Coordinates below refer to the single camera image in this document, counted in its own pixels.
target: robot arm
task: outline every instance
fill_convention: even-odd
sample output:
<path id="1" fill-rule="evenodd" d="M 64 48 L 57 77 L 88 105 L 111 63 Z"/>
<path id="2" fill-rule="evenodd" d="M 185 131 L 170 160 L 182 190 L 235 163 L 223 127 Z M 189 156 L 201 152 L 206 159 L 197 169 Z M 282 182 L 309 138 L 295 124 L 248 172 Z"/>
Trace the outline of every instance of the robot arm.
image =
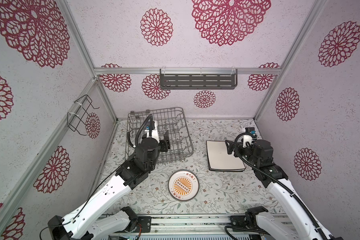
<path id="1" fill-rule="evenodd" d="M 238 143 L 237 140 L 241 135 L 244 136 L 243 140 Z M 310 210 L 297 195 L 286 173 L 273 162 L 271 143 L 261 139 L 258 140 L 254 127 L 246 127 L 245 133 L 240 134 L 235 141 L 236 143 L 229 140 L 225 141 L 228 154 L 232 154 L 235 150 L 235 157 L 240 157 L 240 159 L 252 167 L 255 176 L 279 201 L 297 233 L 285 227 L 282 223 L 277 222 L 264 207 L 255 207 L 247 210 L 244 223 L 246 228 L 265 230 L 276 240 L 342 240 L 341 237 L 334 238 L 311 214 Z M 314 226 L 313 221 L 316 221 L 318 227 Z"/>
<path id="2" fill-rule="evenodd" d="M 138 143 L 143 129 L 146 134 Z M 138 130 L 133 147 L 134 153 L 89 200 L 64 217 L 55 216 L 49 220 L 48 226 L 53 240 L 91 240 L 122 230 L 132 231 L 135 228 L 137 215 L 130 207 L 125 207 L 110 217 L 100 220 L 98 218 L 155 169 L 159 153 L 167 152 L 170 148 L 168 132 L 164 134 L 164 140 L 159 140 L 157 123 L 150 114 Z"/>

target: patterned wallpaper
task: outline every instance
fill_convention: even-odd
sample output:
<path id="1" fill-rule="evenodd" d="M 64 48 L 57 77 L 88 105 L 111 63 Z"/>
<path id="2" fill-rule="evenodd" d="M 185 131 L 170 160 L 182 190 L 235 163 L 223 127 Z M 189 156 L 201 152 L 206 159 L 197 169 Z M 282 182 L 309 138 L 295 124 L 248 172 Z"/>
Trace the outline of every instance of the patterned wallpaper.
<path id="1" fill-rule="evenodd" d="M 0 1 L 0 203 L 91 79 L 44 3 Z"/>
<path id="2" fill-rule="evenodd" d="M 54 1 L 0 1 L 0 207 L 90 79 Z M 46 224 L 45 204 L 70 192 L 69 204 L 51 207 L 63 214 L 88 195 L 75 180 L 93 181 L 98 160 L 85 150 L 101 155 L 110 130 L 103 115 L 104 106 L 84 119 L 87 145 L 62 141 L 1 239 L 36 239 L 36 232 L 23 235 Z"/>
<path id="3" fill-rule="evenodd" d="M 258 122 L 335 237 L 360 239 L 360 1 L 329 1 Z"/>
<path id="4" fill-rule="evenodd" d="M 118 118 L 130 111 L 176 106 L 184 108 L 187 118 L 251 118 L 273 78 L 240 74 L 234 90 L 163 90 L 157 74 L 100 75 Z"/>
<path id="5" fill-rule="evenodd" d="M 313 0 L 68 0 L 94 64 L 259 67 L 281 63 Z"/>
<path id="6" fill-rule="evenodd" d="M 310 1 L 68 1 L 101 67 L 277 68 Z M 240 75 L 235 90 L 162 90 L 159 76 L 101 75 L 116 114 L 179 106 L 189 118 L 251 118 L 273 75 Z"/>

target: plate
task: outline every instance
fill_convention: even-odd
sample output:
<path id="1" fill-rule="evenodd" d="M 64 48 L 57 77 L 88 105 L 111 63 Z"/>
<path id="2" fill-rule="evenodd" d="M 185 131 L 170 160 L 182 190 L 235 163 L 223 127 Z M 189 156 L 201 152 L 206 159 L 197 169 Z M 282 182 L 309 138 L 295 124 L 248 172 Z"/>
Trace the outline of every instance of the plate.
<path id="1" fill-rule="evenodd" d="M 172 174 L 168 181 L 169 193 L 178 201 L 193 199 L 199 191 L 199 180 L 188 170 L 180 170 Z"/>

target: table surface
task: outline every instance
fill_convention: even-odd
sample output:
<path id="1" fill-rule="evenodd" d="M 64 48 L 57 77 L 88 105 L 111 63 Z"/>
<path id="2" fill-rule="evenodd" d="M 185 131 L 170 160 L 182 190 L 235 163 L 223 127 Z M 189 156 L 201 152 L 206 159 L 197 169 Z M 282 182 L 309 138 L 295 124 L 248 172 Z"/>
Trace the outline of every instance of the table surface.
<path id="1" fill-rule="evenodd" d="M 101 180 L 124 162 L 127 121 L 118 124 Z M 251 169 L 244 172 L 208 170 L 206 141 L 234 140 L 242 127 L 255 127 L 259 135 L 253 120 L 187 120 L 187 126 L 194 147 L 193 155 L 183 161 L 158 163 L 146 180 L 105 213 L 115 214 L 126 206 L 137 214 L 242 214 L 256 206 L 264 206 L 273 213 L 284 213 Z M 181 169 L 193 172 L 200 183 L 196 197 L 187 202 L 177 201 L 168 191 L 168 179 Z"/>

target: wire holder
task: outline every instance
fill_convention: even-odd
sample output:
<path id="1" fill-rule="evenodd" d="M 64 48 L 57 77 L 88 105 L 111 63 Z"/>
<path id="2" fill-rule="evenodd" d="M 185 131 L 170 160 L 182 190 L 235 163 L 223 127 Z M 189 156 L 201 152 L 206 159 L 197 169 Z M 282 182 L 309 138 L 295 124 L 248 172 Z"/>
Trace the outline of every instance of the wire holder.
<path id="1" fill-rule="evenodd" d="M 95 108 L 93 105 L 92 105 L 92 99 L 86 94 L 86 95 L 83 95 L 82 97 L 78 98 L 76 101 L 74 101 L 74 103 L 77 103 L 80 105 L 80 108 L 75 112 L 68 112 L 67 113 L 67 126 L 74 132 L 78 132 L 80 135 L 82 136 L 87 136 L 87 134 L 81 134 L 79 132 L 79 130 L 77 129 L 79 124 L 82 122 L 84 125 L 85 125 L 85 122 L 83 122 L 83 117 L 87 114 L 87 116 L 89 116 L 89 113 L 87 112 L 88 108 L 89 107 L 92 107 L 93 109 L 99 109 L 100 107 L 98 108 Z M 84 110 L 84 113 L 83 115 L 80 117 L 77 113 L 79 112 L 80 109 L 83 109 Z M 79 122 L 76 124 L 76 126 L 72 125 L 71 123 L 75 120 L 75 119 L 78 119 Z"/>

